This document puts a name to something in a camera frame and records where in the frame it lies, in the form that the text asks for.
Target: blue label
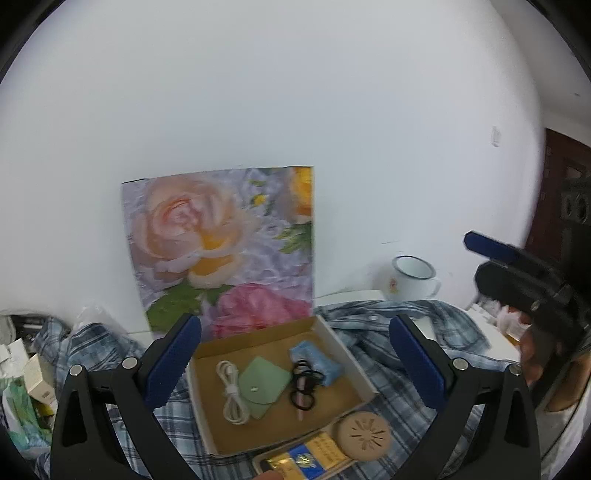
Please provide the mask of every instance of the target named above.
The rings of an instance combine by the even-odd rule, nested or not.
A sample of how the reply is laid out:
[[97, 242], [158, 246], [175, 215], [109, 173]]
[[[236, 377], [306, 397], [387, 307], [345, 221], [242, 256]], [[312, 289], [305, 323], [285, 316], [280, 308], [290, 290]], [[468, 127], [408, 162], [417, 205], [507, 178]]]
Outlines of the blue label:
[[306, 445], [298, 445], [288, 453], [308, 480], [314, 480], [324, 473], [320, 462], [311, 454]]

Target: yellow package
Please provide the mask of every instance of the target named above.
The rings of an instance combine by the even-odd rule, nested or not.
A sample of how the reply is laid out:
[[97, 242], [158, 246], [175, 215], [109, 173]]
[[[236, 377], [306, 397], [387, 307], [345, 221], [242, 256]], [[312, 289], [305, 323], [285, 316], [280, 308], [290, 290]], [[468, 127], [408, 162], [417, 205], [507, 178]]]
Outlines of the yellow package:
[[348, 458], [335, 441], [326, 432], [321, 432], [268, 462], [285, 480], [314, 480], [346, 460]]

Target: pink pen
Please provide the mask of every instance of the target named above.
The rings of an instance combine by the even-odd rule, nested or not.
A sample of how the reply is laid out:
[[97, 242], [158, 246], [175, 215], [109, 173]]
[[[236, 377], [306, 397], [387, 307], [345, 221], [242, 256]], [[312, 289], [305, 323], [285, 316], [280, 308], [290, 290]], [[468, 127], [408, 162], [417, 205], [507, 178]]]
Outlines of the pink pen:
[[[306, 388], [306, 378], [300, 377], [297, 379], [297, 388], [298, 390], [304, 390]], [[300, 407], [304, 406], [304, 395], [298, 391], [297, 394], [297, 403]], [[297, 419], [299, 421], [304, 420], [304, 410], [297, 409]]]

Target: blue plaid fabric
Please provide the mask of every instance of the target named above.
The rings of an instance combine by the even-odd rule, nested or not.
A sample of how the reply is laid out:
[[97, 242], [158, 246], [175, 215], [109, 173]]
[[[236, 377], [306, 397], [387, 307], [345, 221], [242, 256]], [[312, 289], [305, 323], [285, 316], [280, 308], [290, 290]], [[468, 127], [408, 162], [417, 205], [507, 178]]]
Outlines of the blue plaid fabric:
[[[461, 356], [476, 367], [489, 369], [504, 369], [507, 365], [506, 362], [478, 355], [488, 345], [486, 338], [466, 313], [440, 301], [364, 301], [321, 307], [317, 313], [329, 322], [376, 386], [379, 394], [366, 409], [386, 418], [394, 438], [392, 448], [385, 457], [374, 462], [357, 463], [339, 475], [343, 480], [390, 479], [435, 417], [435, 411], [423, 405], [389, 344], [387, 329], [390, 318], [399, 313], [414, 318], [428, 316], [439, 343], [451, 358]], [[53, 365], [58, 393], [74, 364], [82, 364], [90, 371], [114, 368], [125, 357], [141, 356], [144, 351], [133, 340], [111, 332], [104, 325], [88, 325], [70, 334], [62, 322], [53, 318], [48, 319], [37, 335], [34, 347]], [[480, 407], [472, 410], [444, 474], [459, 467], [481, 412]], [[130, 465], [138, 473], [149, 476], [125, 430], [119, 410], [114, 407], [109, 414]], [[214, 459], [206, 454], [193, 417], [184, 376], [168, 403], [154, 410], [154, 415], [183, 458], [202, 479], [248, 480], [255, 476], [252, 459], [259, 452], [224, 459]], [[37, 459], [37, 471], [42, 478], [48, 479], [49, 466], [48, 455]]]

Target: green leaf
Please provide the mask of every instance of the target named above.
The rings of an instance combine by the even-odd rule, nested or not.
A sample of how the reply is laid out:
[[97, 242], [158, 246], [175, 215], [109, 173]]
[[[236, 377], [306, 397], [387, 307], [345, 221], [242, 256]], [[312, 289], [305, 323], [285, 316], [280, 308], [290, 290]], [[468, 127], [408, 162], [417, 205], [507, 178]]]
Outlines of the green leaf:
[[201, 313], [200, 297], [204, 290], [193, 288], [187, 280], [165, 290], [146, 312], [153, 331], [166, 333], [183, 313]]
[[284, 254], [292, 254], [293, 252], [295, 252], [296, 250], [300, 249], [300, 244], [297, 240], [297, 237], [291, 237], [287, 242], [285, 242], [285, 245], [283, 246], [283, 248], [279, 249], [279, 252], [284, 253]]
[[283, 231], [275, 237], [275, 240], [283, 240], [284, 238], [291, 236], [291, 232], [292, 232], [292, 229], [290, 226], [287, 228], [284, 228]]
[[279, 250], [285, 254], [293, 253], [296, 250], [312, 250], [312, 223], [292, 225], [284, 229], [275, 238], [287, 238], [285, 245]]
[[207, 298], [207, 302], [213, 306], [217, 304], [217, 301], [219, 300], [219, 297], [222, 293], [230, 290], [233, 287], [234, 285], [222, 285], [219, 288], [209, 288], [205, 291], [205, 298]]

